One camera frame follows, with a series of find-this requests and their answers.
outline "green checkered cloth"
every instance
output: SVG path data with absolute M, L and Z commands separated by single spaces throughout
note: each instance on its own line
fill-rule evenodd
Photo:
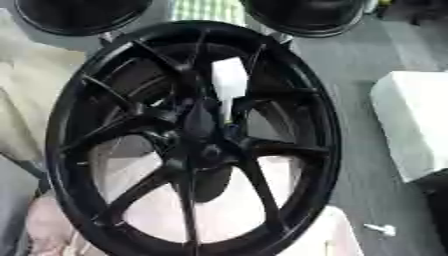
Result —
M 246 26 L 239 0 L 175 0 L 172 20 L 214 20 Z

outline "black wheel rim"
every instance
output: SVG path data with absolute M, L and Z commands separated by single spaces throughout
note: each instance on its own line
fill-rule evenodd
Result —
M 152 0 L 14 0 L 28 24 L 62 36 L 90 36 L 125 26 L 139 17 Z
M 171 54 L 172 52 L 167 50 L 170 47 L 166 48 L 166 45 L 171 45 L 173 47 L 170 49 L 179 49 L 181 45 L 185 46 L 185 43 L 189 45 L 190 51 L 187 51 L 188 54 L 184 52 L 183 56 Z M 198 104 L 205 104 L 207 111 L 214 113 L 216 101 L 210 100 L 213 95 L 208 94 L 210 83 L 207 70 L 197 70 L 201 69 L 198 63 L 203 64 L 223 57 L 219 56 L 221 53 L 211 59 L 207 57 L 213 55 L 216 51 L 213 47 L 216 45 L 230 46 L 233 50 L 227 54 L 239 54 L 244 60 L 251 74 L 249 89 L 247 97 L 235 102 L 234 125 L 217 125 L 220 124 L 216 119 L 217 115 L 210 114 L 209 118 L 216 120 L 213 123 L 214 129 L 210 130 L 209 126 L 205 126 L 202 127 L 205 132 L 197 133 L 194 129 L 189 130 L 188 121 L 183 122 L 182 126 L 177 122 L 194 119 L 192 116 L 195 114 L 192 114 L 194 111 L 191 109 L 203 109 L 197 107 Z M 225 52 L 225 47 L 218 47 L 217 52 Z M 166 110 L 163 107 L 145 105 L 146 103 L 138 98 L 138 93 L 129 94 L 129 88 L 110 86 L 108 79 L 111 74 L 135 57 L 139 60 L 151 60 L 152 64 L 160 68 L 163 77 L 173 79 L 173 88 L 178 90 L 172 94 L 171 86 L 162 86 L 159 91 L 152 90 L 152 93 L 142 94 L 145 99 L 157 98 L 157 94 L 157 99 L 174 95 L 172 99 L 176 100 L 179 95 L 193 95 L 191 97 L 195 97 L 196 103 L 191 105 L 191 100 L 181 100 L 190 96 L 182 96 L 178 102 L 183 104 L 176 105 L 177 111 Z M 269 85 L 267 91 L 255 90 L 257 86 L 254 84 L 259 81 L 256 78 L 256 69 L 260 63 L 266 63 L 269 68 L 280 72 L 281 77 L 287 77 L 280 89 L 274 90 Z M 195 89 L 182 90 L 189 86 L 198 89 L 198 94 L 191 93 Z M 197 95 L 207 95 L 207 100 L 203 101 L 204 98 Z M 254 107 L 254 103 L 266 102 L 291 104 L 289 107 L 282 107 L 284 109 L 296 109 L 298 106 L 309 109 L 314 123 L 313 132 L 316 135 L 315 145 L 248 137 L 244 132 L 244 122 L 238 120 L 245 120 L 247 111 Z M 111 111 L 117 112 L 116 109 L 124 114 L 114 119 L 116 121 L 104 124 L 104 113 L 110 116 Z M 167 137 L 160 139 L 160 136 L 157 136 L 160 129 L 163 132 L 177 129 L 174 133 L 176 136 L 170 137 L 170 141 L 175 143 L 167 143 Z M 200 141 L 200 137 L 206 139 L 203 143 L 191 143 L 188 138 L 184 140 L 185 132 L 188 132 L 187 137 L 196 133 L 195 141 Z M 129 193 L 124 193 L 115 202 L 107 205 L 93 184 L 87 151 L 95 144 L 125 134 L 139 134 L 148 138 L 156 150 L 160 150 L 165 162 L 162 166 L 166 168 L 146 177 L 138 186 L 129 190 Z M 260 227 L 240 237 L 201 244 L 194 228 L 195 218 L 191 210 L 194 203 L 191 197 L 193 183 L 189 182 L 196 173 L 193 170 L 197 169 L 190 167 L 204 166 L 194 164 L 201 162 L 202 158 L 197 160 L 189 155 L 188 159 L 197 161 L 188 160 L 185 157 L 186 150 L 182 147 L 188 145 L 200 148 L 210 144 L 217 145 L 224 152 L 218 161 L 219 166 L 240 166 L 254 184 L 254 189 L 263 202 L 266 220 Z M 178 22 L 125 35 L 83 65 L 65 87 L 51 115 L 46 153 L 49 179 L 65 214 L 89 241 L 110 255 L 273 255 L 298 238 L 328 202 L 339 171 L 340 132 L 333 105 L 317 77 L 303 61 L 275 40 L 223 23 Z M 297 184 L 286 204 L 278 209 L 263 175 L 260 175 L 257 162 L 252 160 L 262 155 L 285 154 L 306 159 L 307 167 L 304 168 L 303 179 Z M 188 242 L 183 244 L 143 234 L 122 221 L 121 213 L 136 198 L 167 182 L 181 184 L 178 192 L 183 199 L 181 202 L 188 234 Z
M 342 34 L 362 19 L 365 9 L 364 1 L 241 1 L 246 11 L 256 20 L 277 31 L 298 36 L 322 38 Z M 319 5 L 335 5 L 340 8 L 331 10 L 326 6 L 313 9 L 313 2 Z

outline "small white object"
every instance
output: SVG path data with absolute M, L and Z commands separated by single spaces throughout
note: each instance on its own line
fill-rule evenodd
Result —
M 246 95 L 249 76 L 240 58 L 215 61 L 212 64 L 212 82 L 222 102 L 224 122 L 231 122 L 233 99 Z
M 448 168 L 448 73 L 394 71 L 371 91 L 404 182 Z
M 389 236 L 389 237 L 394 237 L 397 235 L 397 229 L 392 225 L 384 225 L 381 227 L 381 226 L 377 226 L 377 225 L 373 225 L 373 224 L 364 224 L 364 227 L 371 229 L 371 230 L 379 231 L 379 232 L 383 233 L 383 235 Z

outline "black rim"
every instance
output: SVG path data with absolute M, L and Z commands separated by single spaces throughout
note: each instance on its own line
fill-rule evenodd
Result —
M 208 66 L 216 59 L 234 56 L 245 62 L 251 79 L 247 96 L 235 102 L 233 124 L 224 125 L 216 112 L 219 102 L 211 89 Z M 147 60 L 158 70 L 147 91 L 141 89 L 142 83 L 135 88 L 130 88 L 129 81 L 125 87 L 113 85 L 113 74 L 129 63 Z M 281 77 L 279 87 L 261 77 L 267 70 Z M 162 103 L 151 105 L 160 99 Z M 305 134 L 312 134 L 306 136 L 314 138 L 312 143 L 248 136 L 249 111 L 264 105 L 284 110 L 290 123 L 297 119 L 297 109 L 308 111 L 313 128 Z M 199 129 L 193 125 L 198 115 L 202 116 Z M 164 164 L 108 205 L 93 184 L 88 151 L 129 134 L 149 140 Z M 125 35 L 83 65 L 54 108 L 46 151 L 49 179 L 65 214 L 106 253 L 273 255 L 300 236 L 328 202 L 339 171 L 340 132 L 333 105 L 319 80 L 275 40 L 223 23 L 177 22 Z M 210 152 L 219 157 L 210 158 Z M 306 163 L 300 182 L 281 209 L 255 160 L 268 155 L 297 156 Z M 229 165 L 240 167 L 252 183 L 263 203 L 265 222 L 240 237 L 202 244 L 192 210 L 195 175 L 198 170 L 214 172 Z M 130 204 L 167 183 L 178 188 L 187 243 L 149 236 L 122 220 Z
M 324 38 L 337 36 L 345 33 L 355 27 L 362 19 L 364 15 L 364 1 L 357 1 L 357 5 L 353 7 L 350 19 L 343 23 L 327 24 L 323 27 L 316 27 L 304 24 L 303 26 L 292 26 L 288 24 L 280 24 L 258 12 L 250 4 L 250 1 L 243 1 L 247 12 L 258 20 L 260 23 L 265 24 L 277 31 L 285 34 L 294 35 L 298 37 L 310 37 L 310 38 Z
M 103 12 L 109 15 L 108 18 L 104 18 L 107 15 L 97 14 L 90 18 L 93 21 L 84 24 L 86 10 L 93 9 L 89 6 L 89 3 L 85 4 L 84 11 L 80 9 L 78 12 L 71 13 L 70 9 L 67 10 L 66 8 L 55 9 L 49 12 L 48 6 L 45 6 L 47 4 L 45 1 L 14 0 L 14 5 L 22 19 L 31 26 L 43 32 L 61 36 L 91 36 L 119 29 L 137 19 L 152 3 L 152 0 L 129 1 L 126 8 L 129 11 L 126 13 L 123 13 L 121 8 L 107 9 L 108 7 L 104 6 Z M 64 17 L 68 16 L 67 13 L 74 15 L 74 19 L 63 20 Z M 49 16 L 60 17 L 60 20 L 49 19 Z

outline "wheel spoke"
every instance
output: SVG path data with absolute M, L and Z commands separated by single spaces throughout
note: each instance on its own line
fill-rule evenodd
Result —
M 88 150 L 106 141 L 135 134 L 138 128 L 144 126 L 154 126 L 157 124 L 166 129 L 175 126 L 176 118 L 172 112 L 158 110 L 153 107 L 145 107 L 142 111 L 143 113 L 119 117 L 108 124 L 100 126 L 81 138 L 63 146 L 62 151 L 69 152 L 77 150 L 79 152 Z
M 175 166 L 164 163 L 151 174 L 140 180 L 137 184 L 118 196 L 107 209 L 100 213 L 96 219 L 112 221 L 114 225 L 122 223 L 123 213 L 138 199 L 155 189 L 172 182 L 179 171 Z
M 250 57 L 248 63 L 247 63 L 247 69 L 248 69 L 248 74 L 249 74 L 249 80 L 252 80 L 252 75 L 254 74 L 255 71 L 255 67 L 257 66 L 261 54 L 263 53 L 263 51 L 266 49 L 266 44 L 262 43 L 260 44 L 260 46 L 258 47 L 257 51 Z
M 207 44 L 205 39 L 207 38 L 208 31 L 204 31 L 199 36 L 198 41 L 194 47 L 193 54 L 189 57 L 188 64 L 191 67 L 196 67 L 198 60 L 202 55 L 207 55 Z
M 191 256 L 199 255 L 199 237 L 196 225 L 196 214 L 194 209 L 195 175 L 192 170 L 182 175 L 179 180 L 179 198 L 185 220 L 188 242 L 185 245 Z
M 253 156 L 243 159 L 240 168 L 263 203 L 267 226 L 273 231 L 283 232 L 287 230 L 288 228 L 280 216 L 280 210 L 257 159 Z
M 267 139 L 252 138 L 252 151 L 257 156 L 304 156 L 308 158 L 323 158 L 328 155 L 329 150 L 323 147 L 299 146 L 291 142 L 274 141 Z
M 173 61 L 168 56 L 165 56 L 159 52 L 157 52 L 154 48 L 151 46 L 139 41 L 134 40 L 132 41 L 134 45 L 139 46 L 142 48 L 146 54 L 151 58 L 152 61 L 154 61 L 157 65 L 159 65 L 161 68 L 167 70 L 173 75 L 180 76 L 181 72 L 179 70 L 179 64 L 175 61 Z
M 127 98 L 127 96 L 121 95 L 117 91 L 115 91 L 111 86 L 101 82 L 100 80 L 93 78 L 88 75 L 83 76 L 83 80 L 87 83 L 94 84 L 101 89 L 103 89 L 105 92 L 107 92 L 111 97 L 112 100 L 123 110 L 123 111 L 129 111 L 133 108 L 134 104 Z
M 267 102 L 300 102 L 305 99 L 313 97 L 318 92 L 314 88 L 296 88 L 288 91 L 259 91 L 249 92 L 246 96 L 238 100 L 244 102 L 246 105 L 255 106 Z

